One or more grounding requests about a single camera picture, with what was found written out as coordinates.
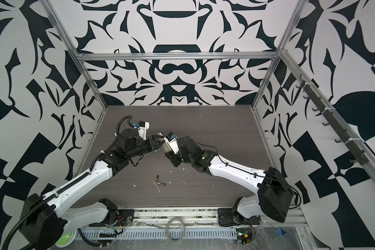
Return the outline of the white remote control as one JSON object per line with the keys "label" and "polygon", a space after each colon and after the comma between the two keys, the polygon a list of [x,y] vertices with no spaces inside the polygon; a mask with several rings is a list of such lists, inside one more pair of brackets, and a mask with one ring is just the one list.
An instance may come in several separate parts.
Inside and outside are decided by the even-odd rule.
{"label": "white remote control", "polygon": [[164,151],[164,153],[172,151],[172,148],[169,146],[169,141],[167,138],[160,138],[158,140],[161,143],[161,149]]}

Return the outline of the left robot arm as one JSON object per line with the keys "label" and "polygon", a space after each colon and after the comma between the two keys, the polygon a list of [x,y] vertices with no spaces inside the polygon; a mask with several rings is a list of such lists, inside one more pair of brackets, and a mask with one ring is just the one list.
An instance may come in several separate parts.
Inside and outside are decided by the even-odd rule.
{"label": "left robot arm", "polygon": [[133,157],[156,151],[164,144],[160,134],[141,137],[138,129],[125,129],[91,166],[71,181],[43,196],[27,198],[18,231],[28,240],[26,250],[47,250],[69,232],[91,224],[114,225],[117,206],[108,199],[72,210],[74,203],[96,186],[127,167]]}

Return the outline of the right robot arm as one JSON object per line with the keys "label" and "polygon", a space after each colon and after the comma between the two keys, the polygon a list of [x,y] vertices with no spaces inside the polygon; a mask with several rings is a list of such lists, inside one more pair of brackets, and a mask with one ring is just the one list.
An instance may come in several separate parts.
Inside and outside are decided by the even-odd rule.
{"label": "right robot arm", "polygon": [[165,155],[175,167],[181,163],[190,164],[200,173],[230,180],[253,193],[250,197],[238,198],[228,211],[220,210],[220,226],[247,224],[260,214],[276,222],[285,222],[294,190],[278,169],[262,170],[238,164],[221,156],[216,147],[203,150],[200,143],[188,136],[177,139],[171,133],[163,141]]}

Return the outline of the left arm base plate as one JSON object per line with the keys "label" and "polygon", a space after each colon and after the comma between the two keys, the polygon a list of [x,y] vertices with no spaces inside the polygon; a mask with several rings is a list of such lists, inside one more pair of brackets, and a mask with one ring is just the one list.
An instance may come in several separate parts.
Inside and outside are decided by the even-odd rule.
{"label": "left arm base plate", "polygon": [[134,210],[133,209],[118,209],[110,211],[106,218],[100,223],[89,224],[89,227],[106,227],[112,225],[114,227],[126,226],[133,222]]}

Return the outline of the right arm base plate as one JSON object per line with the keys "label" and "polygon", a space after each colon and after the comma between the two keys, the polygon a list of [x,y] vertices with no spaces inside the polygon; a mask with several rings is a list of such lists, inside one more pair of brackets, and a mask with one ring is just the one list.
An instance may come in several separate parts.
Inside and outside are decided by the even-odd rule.
{"label": "right arm base plate", "polygon": [[218,213],[218,224],[221,227],[232,227],[240,225],[259,225],[261,218],[260,216],[253,216],[247,219],[241,216],[237,211],[232,208],[219,208]]}

